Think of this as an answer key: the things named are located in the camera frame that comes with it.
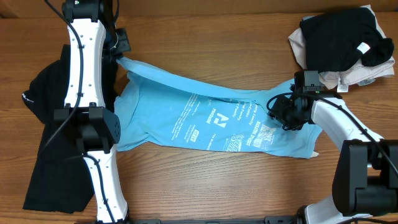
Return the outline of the light blue printed t-shirt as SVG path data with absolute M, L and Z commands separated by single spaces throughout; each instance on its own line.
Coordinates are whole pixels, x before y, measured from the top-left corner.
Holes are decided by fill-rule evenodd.
M 286 131 L 266 107 L 290 90 L 292 80 L 270 90 L 235 90 L 181 77 L 137 60 L 121 58 L 129 83 L 114 102 L 121 123 L 119 151 L 145 142 L 220 152 L 265 152 L 315 157 L 317 125 Z

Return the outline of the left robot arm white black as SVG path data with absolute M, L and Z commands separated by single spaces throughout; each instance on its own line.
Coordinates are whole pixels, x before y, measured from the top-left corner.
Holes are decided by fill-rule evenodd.
M 121 123 L 106 108 L 102 61 L 115 61 L 130 51 L 125 29 L 116 28 L 119 11 L 112 1 L 65 1 L 60 18 L 70 38 L 70 73 L 62 109 L 53 118 L 78 149 L 95 191 L 96 223 L 130 223 L 116 163 Z

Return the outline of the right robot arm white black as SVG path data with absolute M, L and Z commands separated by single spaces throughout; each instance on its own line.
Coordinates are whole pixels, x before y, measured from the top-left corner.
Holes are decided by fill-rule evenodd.
M 397 212 L 397 141 L 368 129 L 339 94 L 294 90 L 273 96 L 266 107 L 285 131 L 318 125 L 340 156 L 329 197 L 265 223 L 382 223 L 381 216 Z

